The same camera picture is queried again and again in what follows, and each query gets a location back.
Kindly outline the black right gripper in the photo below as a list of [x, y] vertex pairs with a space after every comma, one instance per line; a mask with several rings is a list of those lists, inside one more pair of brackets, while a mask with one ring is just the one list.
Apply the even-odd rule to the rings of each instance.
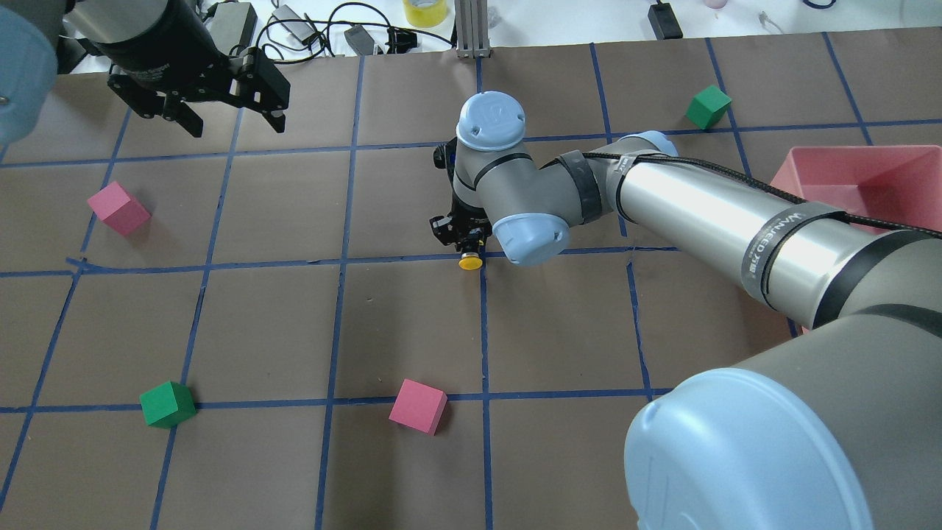
[[[461, 184], [460, 179], [456, 178], [457, 143], [458, 139], [452, 138], [437, 145], [433, 154], [434, 166], [447, 172], [452, 195], [450, 212], [445, 216], [430, 218], [431, 231], [441, 245], [458, 246], [461, 237], [461, 252], [485, 252], [486, 241], [492, 237], [490, 221], [486, 218], [483, 208], [468, 204], [458, 197], [458, 192], [454, 190], [456, 181]], [[461, 235], [461, 229], [468, 231]]]

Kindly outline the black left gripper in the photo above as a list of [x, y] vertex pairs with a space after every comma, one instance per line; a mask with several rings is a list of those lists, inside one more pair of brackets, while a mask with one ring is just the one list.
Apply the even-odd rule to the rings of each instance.
[[112, 61], [107, 86], [139, 117], [201, 138], [203, 120], [185, 101], [243, 103], [285, 132], [291, 85], [262, 50], [219, 51], [185, 1], [107, 1], [103, 10], [114, 18], [92, 43]]

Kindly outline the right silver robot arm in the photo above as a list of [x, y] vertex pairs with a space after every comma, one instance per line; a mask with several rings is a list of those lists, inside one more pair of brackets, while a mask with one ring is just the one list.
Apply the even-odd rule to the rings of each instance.
[[640, 529], [938, 529], [940, 234], [851, 215], [681, 157], [647, 131], [538, 166], [527, 116], [500, 91], [464, 102], [439, 146], [443, 244], [511, 264], [561, 254], [609, 213], [679, 249], [667, 294], [754, 301], [803, 328], [643, 406], [623, 446]]

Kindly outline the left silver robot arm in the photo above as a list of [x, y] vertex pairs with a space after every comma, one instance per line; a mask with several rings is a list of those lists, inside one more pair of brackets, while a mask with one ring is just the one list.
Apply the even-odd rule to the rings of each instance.
[[112, 63], [107, 84], [144, 119], [202, 137], [191, 105], [222, 102], [286, 130], [291, 86], [255, 46], [221, 49], [185, 1], [4, 1], [1, 7], [1, 138], [30, 135], [56, 82], [64, 23]]

